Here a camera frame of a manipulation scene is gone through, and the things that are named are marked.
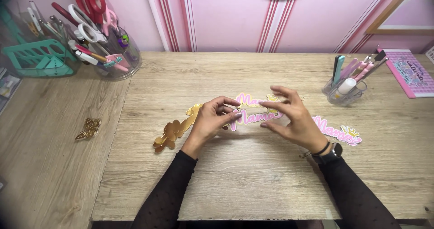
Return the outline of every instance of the woman's left hand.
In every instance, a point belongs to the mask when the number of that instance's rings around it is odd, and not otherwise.
[[[181,148],[184,153],[196,159],[206,141],[214,138],[223,126],[242,117],[242,113],[232,112],[234,109],[226,104],[234,107],[241,105],[236,100],[225,96],[217,97],[203,104],[199,109],[190,135]]]

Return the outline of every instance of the smartwatch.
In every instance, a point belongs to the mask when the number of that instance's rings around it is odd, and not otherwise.
[[[342,155],[342,146],[340,143],[333,143],[333,147],[332,150],[330,151],[330,153],[320,156],[319,154],[312,154],[312,158],[315,162],[317,162],[318,164],[322,164],[325,165],[327,163],[330,163],[334,160],[338,160],[339,158],[341,158]]]

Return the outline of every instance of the pink notebook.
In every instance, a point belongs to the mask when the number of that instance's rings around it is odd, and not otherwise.
[[[434,97],[434,80],[408,49],[385,49],[386,62],[409,98]]]

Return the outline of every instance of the hand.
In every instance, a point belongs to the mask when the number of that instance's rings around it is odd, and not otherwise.
[[[190,135],[181,148],[184,153],[196,159],[204,143],[214,138],[220,128],[242,117],[242,113],[232,112],[234,109],[225,104],[241,105],[236,100],[225,96],[217,97],[203,104],[199,109]]]
[[[291,122],[287,126],[281,126],[270,121],[261,123],[261,127],[266,127],[279,134],[291,143],[300,145],[312,154],[321,151],[327,144],[328,139],[321,133],[312,117],[295,90],[282,86],[271,86],[276,96],[286,97],[284,102],[264,101],[260,104],[263,107],[276,109],[284,113]],[[328,154],[332,145],[321,155]]]

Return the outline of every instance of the black bracelet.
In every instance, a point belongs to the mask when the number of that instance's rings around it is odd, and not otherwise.
[[[318,155],[324,153],[324,151],[328,148],[329,145],[330,145],[330,141],[327,142],[327,144],[326,144],[326,146],[323,148],[323,150],[319,151],[318,153],[312,154],[312,155],[318,156]]]

